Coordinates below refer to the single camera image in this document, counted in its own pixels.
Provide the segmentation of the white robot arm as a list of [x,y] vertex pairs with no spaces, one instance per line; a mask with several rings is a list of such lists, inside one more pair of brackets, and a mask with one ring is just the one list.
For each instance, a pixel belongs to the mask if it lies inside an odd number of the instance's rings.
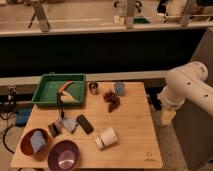
[[162,106],[161,123],[170,125],[176,111],[188,99],[213,116],[213,87],[205,83],[207,67],[193,61],[169,70],[165,76],[166,85],[158,98]]

